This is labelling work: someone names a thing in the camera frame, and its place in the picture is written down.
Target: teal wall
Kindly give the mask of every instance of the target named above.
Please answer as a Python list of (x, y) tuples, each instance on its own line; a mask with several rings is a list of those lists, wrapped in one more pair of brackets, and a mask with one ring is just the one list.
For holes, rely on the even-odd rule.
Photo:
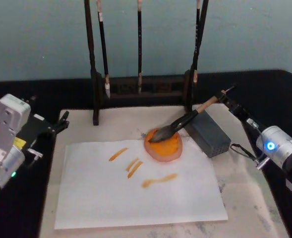
[[(191, 64), (195, 0), (143, 1), (143, 75)], [(103, 0), (113, 76), (137, 75), (137, 0)], [(96, 63), (103, 73), (95, 1)], [(211, 0), (200, 72), (282, 68), (292, 72), (292, 0)], [(0, 81), (89, 77), (83, 0), (0, 0)]]

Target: table surface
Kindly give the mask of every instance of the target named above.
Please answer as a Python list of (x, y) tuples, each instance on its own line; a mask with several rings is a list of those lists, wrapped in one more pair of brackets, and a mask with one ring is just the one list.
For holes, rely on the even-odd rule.
[[(224, 105), (207, 112), (231, 138), (252, 151), (240, 122)], [(93, 126), (92, 111), (71, 110), (69, 128), (59, 134), (53, 157), (41, 238), (235, 238), (288, 237), (270, 188), (255, 164), (233, 151), (212, 158), (228, 221), (195, 222), (155, 226), (54, 230), (65, 146), (76, 142), (142, 139), (154, 127), (172, 122), (183, 107), (117, 108), (100, 111), (100, 125)]]

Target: gray block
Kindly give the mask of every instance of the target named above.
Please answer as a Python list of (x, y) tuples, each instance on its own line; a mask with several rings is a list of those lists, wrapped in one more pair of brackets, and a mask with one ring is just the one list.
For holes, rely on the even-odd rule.
[(184, 128), (209, 158), (229, 150), (231, 139), (207, 112), (198, 114)]

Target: white paper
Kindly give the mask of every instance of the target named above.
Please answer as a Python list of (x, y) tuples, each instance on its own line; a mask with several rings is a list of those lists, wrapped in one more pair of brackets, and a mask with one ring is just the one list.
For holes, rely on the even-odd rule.
[[(181, 157), (163, 164), (147, 154), (142, 140), (67, 146), (55, 229), (227, 220), (211, 161), (190, 137), (182, 140)], [(128, 179), (125, 169), (137, 157), (143, 164)], [(177, 178), (141, 186), (172, 173)]]

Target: orange paint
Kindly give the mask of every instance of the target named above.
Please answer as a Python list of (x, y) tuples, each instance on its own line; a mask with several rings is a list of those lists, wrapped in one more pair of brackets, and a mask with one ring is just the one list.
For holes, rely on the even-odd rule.
[(170, 174), (170, 175), (167, 175), (161, 179), (148, 179), (148, 180), (145, 180), (143, 183), (142, 183), (142, 187), (143, 188), (147, 188), (149, 187), (150, 185), (152, 185), (153, 183), (159, 183), (159, 182), (168, 182), (170, 180), (173, 180), (177, 177), (177, 174)]
[(145, 143), (147, 143), (148, 145), (150, 145), (150, 148), (152, 150), (154, 150), (157, 154), (161, 155), (161, 156), (168, 156), (168, 155), (172, 155), (173, 153), (175, 153), (178, 150), (178, 145), (179, 145), (179, 138), (177, 134), (174, 134), (173, 137), (171, 137), (168, 140), (164, 140), (158, 143), (150, 143), (149, 140), (153, 137), (154, 133), (157, 131), (153, 130), (151, 131), (146, 139), (145, 139)]
[(134, 168), (132, 168), (132, 170), (130, 171), (130, 173), (127, 175), (127, 178), (130, 178), (131, 176), (134, 175), (134, 173), (136, 172), (136, 170), (142, 165), (143, 163), (141, 161), (139, 161)]
[(134, 159), (133, 161), (131, 161), (129, 163), (129, 165), (126, 168), (126, 171), (129, 172), (130, 168), (134, 165), (134, 163), (136, 163), (138, 161), (138, 158)]
[(116, 159), (119, 155), (121, 155), (126, 150), (128, 150), (128, 148), (126, 148), (126, 147), (122, 148), (121, 150), (118, 150), (113, 156), (110, 157), (109, 161), (113, 161), (114, 159)]

